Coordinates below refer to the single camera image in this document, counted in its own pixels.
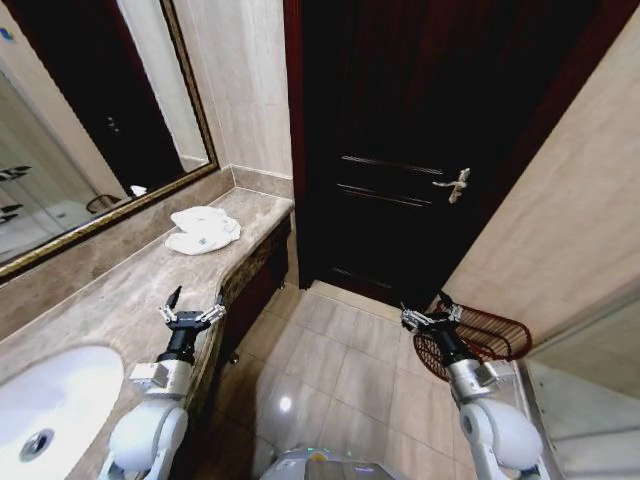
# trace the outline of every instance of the sink drain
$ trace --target sink drain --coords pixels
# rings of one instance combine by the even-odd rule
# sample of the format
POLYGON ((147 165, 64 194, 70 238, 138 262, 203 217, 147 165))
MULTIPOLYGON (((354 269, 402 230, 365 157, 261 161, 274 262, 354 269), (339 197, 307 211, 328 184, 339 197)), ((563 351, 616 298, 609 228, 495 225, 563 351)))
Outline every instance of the sink drain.
POLYGON ((20 451, 20 460, 23 462, 30 462, 34 458, 38 457, 44 452, 51 441, 53 440, 53 430, 45 428, 38 433, 34 433, 29 440, 27 440, 20 451))

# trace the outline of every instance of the marble countertop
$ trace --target marble countertop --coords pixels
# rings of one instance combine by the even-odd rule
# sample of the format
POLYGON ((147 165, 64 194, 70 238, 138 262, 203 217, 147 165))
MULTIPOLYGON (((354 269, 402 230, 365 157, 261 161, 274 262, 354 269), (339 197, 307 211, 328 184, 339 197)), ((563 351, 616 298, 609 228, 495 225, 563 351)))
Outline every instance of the marble countertop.
MULTIPOLYGON (((242 227, 239 240, 216 252, 191 257, 164 246, 170 232, 157 238, 0 342, 0 384, 42 359, 80 345, 106 345, 117 351, 125 378, 134 364, 155 360, 171 336, 158 306, 182 285, 179 309, 211 307, 224 282, 293 208, 290 200, 239 188, 212 205, 238 220, 242 227)), ((200 347, 210 345, 214 335, 215 330, 209 329, 207 341, 198 342, 200 347)), ((198 367, 202 367, 202 358, 196 360, 192 391, 198 387, 198 367)), ((68 478, 96 477, 107 455, 111 430, 141 398, 125 380, 107 422, 68 478)))

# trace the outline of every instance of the mirror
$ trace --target mirror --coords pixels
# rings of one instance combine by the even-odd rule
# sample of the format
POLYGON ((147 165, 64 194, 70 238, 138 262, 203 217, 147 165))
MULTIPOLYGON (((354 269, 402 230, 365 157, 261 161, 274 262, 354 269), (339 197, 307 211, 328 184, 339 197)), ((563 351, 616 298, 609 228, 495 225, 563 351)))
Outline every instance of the mirror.
POLYGON ((27 252, 36 258, 46 245, 50 253, 52 241, 69 232, 82 233, 107 213, 116 220, 115 212, 130 213, 136 202, 148 204, 148 197, 217 167, 171 1, 5 5, 2 273, 27 252), (49 101, 56 95, 65 108, 49 101))

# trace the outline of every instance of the shower area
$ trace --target shower area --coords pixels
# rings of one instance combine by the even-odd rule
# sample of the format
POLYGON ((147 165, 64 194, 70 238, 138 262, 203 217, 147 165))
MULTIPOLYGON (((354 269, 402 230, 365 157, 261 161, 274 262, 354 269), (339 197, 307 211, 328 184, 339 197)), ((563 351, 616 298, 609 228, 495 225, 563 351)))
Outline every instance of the shower area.
POLYGON ((97 196, 0 71, 0 263, 86 223, 97 196))
POLYGON ((607 310, 526 360, 557 474, 567 480, 640 478, 639 292, 607 310))

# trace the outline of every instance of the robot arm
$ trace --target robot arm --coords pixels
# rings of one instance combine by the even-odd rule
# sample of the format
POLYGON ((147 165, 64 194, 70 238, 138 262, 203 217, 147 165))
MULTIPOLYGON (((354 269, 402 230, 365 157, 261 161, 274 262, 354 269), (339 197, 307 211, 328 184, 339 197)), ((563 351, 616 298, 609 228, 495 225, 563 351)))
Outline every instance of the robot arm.
POLYGON ((480 398, 460 408, 464 432, 479 480, 507 480, 500 467, 540 478, 532 470, 542 453, 540 434, 522 412, 504 402, 480 398))
POLYGON ((514 375, 511 365, 503 360, 480 364, 456 333, 461 307, 443 299, 449 304, 448 313, 427 316, 403 309, 402 324, 411 332, 429 335, 438 345, 478 479, 508 480, 500 467, 521 472, 521 479, 540 479, 536 466, 542 453, 540 434, 522 412, 488 398, 500 380, 514 375))
POLYGON ((142 389, 144 400, 113 429, 100 480, 124 480, 132 473, 144 473, 145 480, 169 477, 187 430, 182 404, 189 390, 196 337, 226 313, 221 297, 209 310, 174 312, 179 295, 180 287, 160 307, 172 331, 167 349, 155 363, 139 363, 131 372, 129 379, 142 389))

